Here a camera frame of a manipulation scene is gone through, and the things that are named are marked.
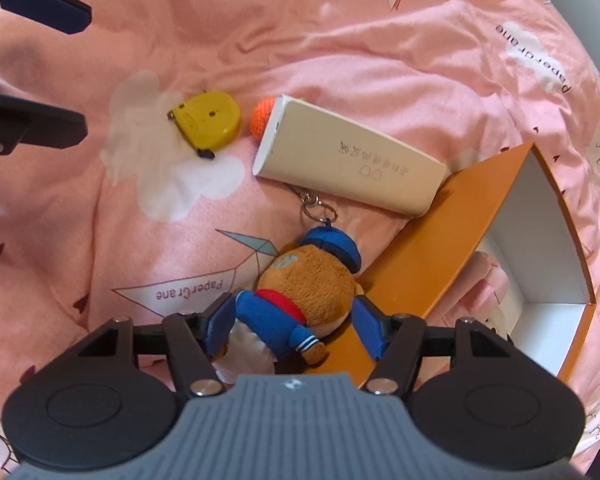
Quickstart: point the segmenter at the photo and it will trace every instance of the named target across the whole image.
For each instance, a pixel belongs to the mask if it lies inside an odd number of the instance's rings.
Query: red collar
[[[259,288],[256,290],[255,295],[263,300],[269,301],[269,303],[273,303],[282,312],[291,316],[298,323],[302,324],[302,326],[306,326],[306,318],[304,317],[302,311],[284,294],[271,288]]]

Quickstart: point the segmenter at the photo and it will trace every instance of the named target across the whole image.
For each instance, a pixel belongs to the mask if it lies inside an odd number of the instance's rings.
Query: brown bear plush
[[[239,374],[272,374],[293,351],[307,364],[322,361],[320,338],[349,315],[360,265],[355,242],[331,226],[312,229],[297,249],[277,257],[255,291],[236,295],[228,349],[214,362],[220,379],[234,384]]]

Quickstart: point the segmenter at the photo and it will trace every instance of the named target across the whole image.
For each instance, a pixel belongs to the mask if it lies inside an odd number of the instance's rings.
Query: beige power bank
[[[253,174],[408,216],[427,212],[446,166],[400,140],[281,95]]]

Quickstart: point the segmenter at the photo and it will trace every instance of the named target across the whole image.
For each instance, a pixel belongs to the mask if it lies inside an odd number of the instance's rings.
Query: striped cuff
[[[299,351],[299,352],[305,352],[309,348],[311,348],[313,345],[315,345],[315,344],[317,344],[319,342],[320,342],[320,340],[315,335],[311,335],[307,339],[305,339],[304,341],[302,341],[296,347],[296,350]]]

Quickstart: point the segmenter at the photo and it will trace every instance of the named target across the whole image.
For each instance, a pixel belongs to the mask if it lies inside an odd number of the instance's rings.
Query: blue sweater
[[[278,361],[292,350],[304,352],[319,342],[307,327],[248,290],[235,297],[235,317],[253,330]]]

